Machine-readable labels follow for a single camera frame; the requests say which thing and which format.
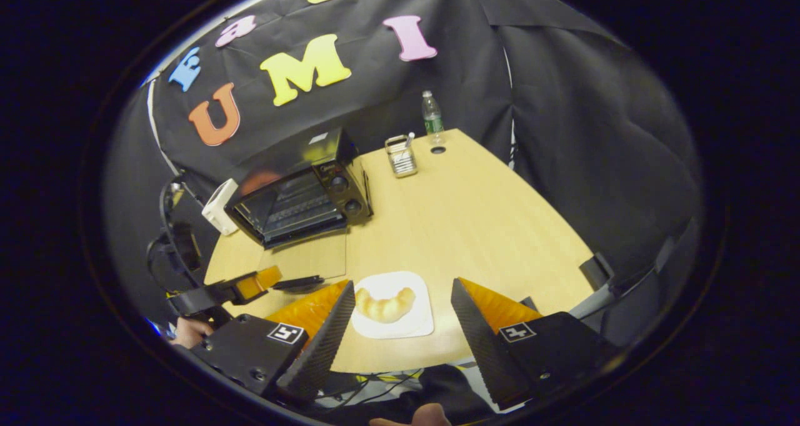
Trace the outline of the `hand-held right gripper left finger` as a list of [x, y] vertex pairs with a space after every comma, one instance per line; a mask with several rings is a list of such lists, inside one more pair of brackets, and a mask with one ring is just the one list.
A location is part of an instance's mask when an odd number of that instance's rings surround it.
[[191, 354], [243, 389], [283, 403], [317, 397], [356, 306], [342, 280], [286, 306], [277, 320], [242, 314], [191, 347]]

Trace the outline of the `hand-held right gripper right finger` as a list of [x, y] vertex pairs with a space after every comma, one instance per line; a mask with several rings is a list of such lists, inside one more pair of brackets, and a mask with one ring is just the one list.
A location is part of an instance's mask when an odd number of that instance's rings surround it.
[[561, 395], [619, 352], [567, 312], [541, 315], [464, 278], [452, 282], [451, 305], [489, 397], [501, 409]]

